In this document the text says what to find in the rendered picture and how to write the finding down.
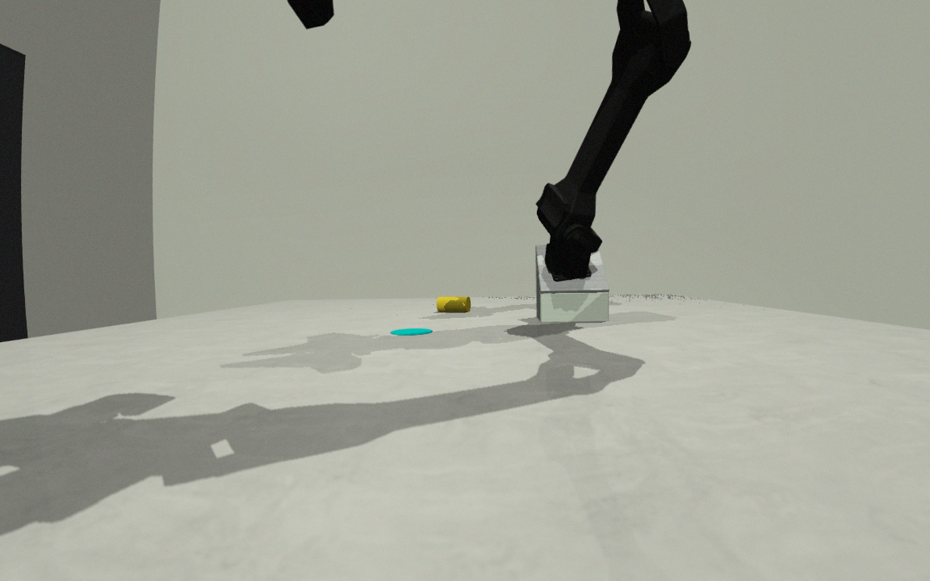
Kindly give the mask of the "yellow cylinder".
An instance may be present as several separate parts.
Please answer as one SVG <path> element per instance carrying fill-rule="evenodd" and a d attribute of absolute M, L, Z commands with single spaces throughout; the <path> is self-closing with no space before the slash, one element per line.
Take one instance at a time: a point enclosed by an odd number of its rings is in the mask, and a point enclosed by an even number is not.
<path fill-rule="evenodd" d="M 438 297 L 437 311 L 442 312 L 469 312 L 469 297 Z"/>

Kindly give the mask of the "teal circle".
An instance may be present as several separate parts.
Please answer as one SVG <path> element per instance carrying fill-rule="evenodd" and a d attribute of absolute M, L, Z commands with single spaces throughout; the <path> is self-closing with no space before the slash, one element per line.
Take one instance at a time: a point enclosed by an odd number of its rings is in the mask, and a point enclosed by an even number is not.
<path fill-rule="evenodd" d="M 428 333 L 432 333 L 429 328 L 402 328 L 401 330 L 392 331 L 392 335 L 398 336 L 414 336 Z"/>

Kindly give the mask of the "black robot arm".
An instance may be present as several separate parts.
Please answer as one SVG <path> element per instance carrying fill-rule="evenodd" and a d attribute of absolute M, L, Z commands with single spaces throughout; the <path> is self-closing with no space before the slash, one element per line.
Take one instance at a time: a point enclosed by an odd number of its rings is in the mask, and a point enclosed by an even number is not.
<path fill-rule="evenodd" d="M 612 80 L 568 175 L 545 185 L 538 219 L 547 234 L 547 271 L 554 281 L 591 276 L 602 239 L 593 231 L 597 191 L 647 98 L 671 80 L 691 47 L 683 0 L 618 0 L 619 36 Z"/>

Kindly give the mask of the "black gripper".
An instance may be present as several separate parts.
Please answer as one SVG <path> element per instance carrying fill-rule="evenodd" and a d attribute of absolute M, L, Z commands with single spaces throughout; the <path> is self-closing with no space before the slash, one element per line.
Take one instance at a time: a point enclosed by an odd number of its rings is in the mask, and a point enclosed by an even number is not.
<path fill-rule="evenodd" d="M 333 16 L 333 0 L 287 0 L 305 28 L 324 26 Z"/>

